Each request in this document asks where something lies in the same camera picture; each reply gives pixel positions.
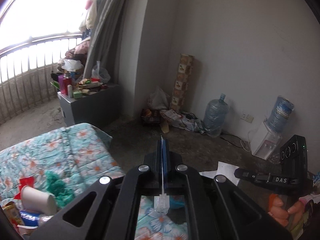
curtain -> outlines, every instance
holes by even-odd
[[[108,53],[119,20],[124,0],[102,0],[92,31],[87,62],[84,68],[84,78],[91,77],[91,71],[97,61],[108,71],[114,66],[107,66]]]

blue floral bedspread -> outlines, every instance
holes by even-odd
[[[4,205],[18,193],[19,179],[33,176],[34,187],[45,191],[45,171],[60,176],[75,195],[81,194],[101,176],[118,178],[122,169],[108,152],[112,137],[88,124],[62,127],[18,143],[0,152],[0,202]],[[137,240],[186,240],[184,228],[153,210],[147,197],[141,198]]]

white plastic bag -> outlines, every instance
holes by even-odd
[[[83,65],[81,64],[80,60],[73,60],[73,59],[63,59],[64,64],[61,66],[63,69],[69,71],[69,72],[75,72],[81,68],[83,68]]]
[[[156,87],[156,91],[149,96],[148,107],[154,110],[168,109],[170,98],[160,87]]]
[[[107,84],[111,79],[108,70],[100,68],[100,61],[97,61],[97,64],[92,68],[91,77],[100,79],[103,84]]]

human hand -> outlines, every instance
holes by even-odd
[[[273,200],[272,207],[268,212],[280,225],[286,227],[288,225],[288,217],[289,215],[294,215],[292,228],[295,227],[300,219],[302,218],[304,212],[304,204],[301,201],[297,201],[292,207],[288,209],[288,211],[283,210],[281,207],[283,206],[282,200],[276,196]]]

black device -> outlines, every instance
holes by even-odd
[[[306,139],[294,135],[280,148],[281,174],[236,169],[235,176],[276,194],[292,196],[293,201],[312,192],[313,181],[308,179]]]
[[[124,177],[104,176],[40,226],[29,240],[134,239],[142,195],[184,195],[188,239],[289,240],[291,234],[225,176],[200,176],[159,140]],[[1,239],[21,237],[0,212]]]

